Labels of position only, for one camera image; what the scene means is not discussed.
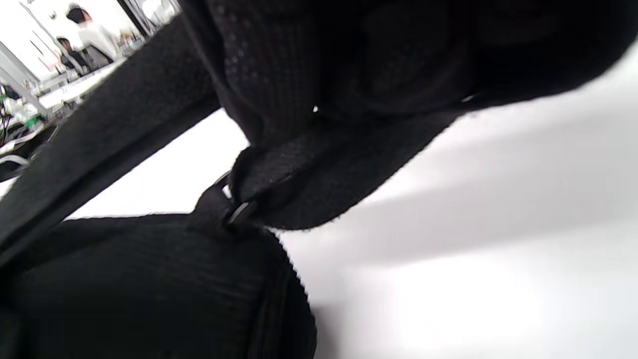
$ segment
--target black backpack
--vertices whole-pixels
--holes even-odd
[[[636,0],[181,4],[0,202],[1,359],[312,358],[268,228],[338,217],[460,115],[577,88],[638,31]],[[251,146],[192,213],[63,222],[220,107]]]

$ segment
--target white table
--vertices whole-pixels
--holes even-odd
[[[467,116],[339,220],[282,234],[317,358],[637,358],[636,93],[634,51],[584,90]],[[189,211],[245,145],[217,113],[75,216]]]
[[[51,91],[50,93],[40,97],[40,103],[48,109],[61,105],[64,102],[73,101],[90,91],[106,79],[113,71],[115,71],[123,61],[108,65],[85,77],[79,78],[66,86]]]

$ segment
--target green object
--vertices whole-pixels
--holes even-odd
[[[38,116],[33,116],[32,118],[28,119],[24,125],[28,128],[28,129],[32,129],[35,125],[38,124],[38,122],[40,122],[40,119]]]

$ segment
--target table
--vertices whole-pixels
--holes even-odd
[[[88,91],[92,90],[115,71],[124,61],[119,61],[99,69],[85,77],[81,77],[66,86],[52,91],[40,97],[40,103],[48,109],[61,105],[64,102],[74,101]]]

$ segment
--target backpack strap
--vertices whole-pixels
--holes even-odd
[[[177,19],[95,90],[0,202],[0,266],[219,109]]]

